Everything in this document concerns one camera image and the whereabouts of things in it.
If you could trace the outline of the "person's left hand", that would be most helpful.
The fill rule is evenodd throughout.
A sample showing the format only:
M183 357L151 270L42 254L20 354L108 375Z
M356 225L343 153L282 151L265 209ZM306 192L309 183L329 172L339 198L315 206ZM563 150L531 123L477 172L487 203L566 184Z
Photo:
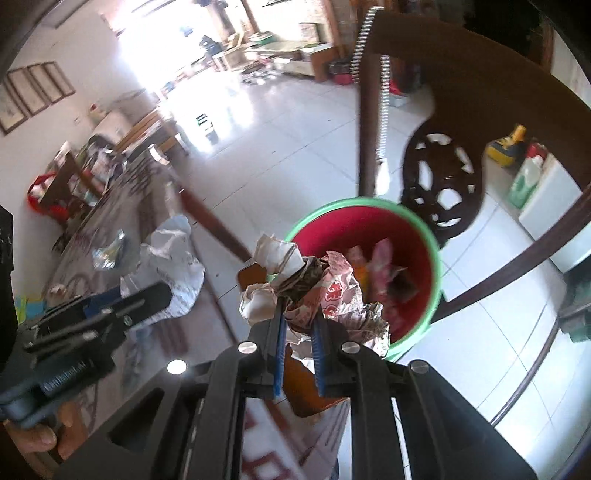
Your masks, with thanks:
M49 452L54 448L62 460L67 460L88 438L81 411L74 401L63 403L58 409L57 418L62 424L59 435L42 424L22 429L10 421L3 422L11 440L30 466L38 463L38 453Z

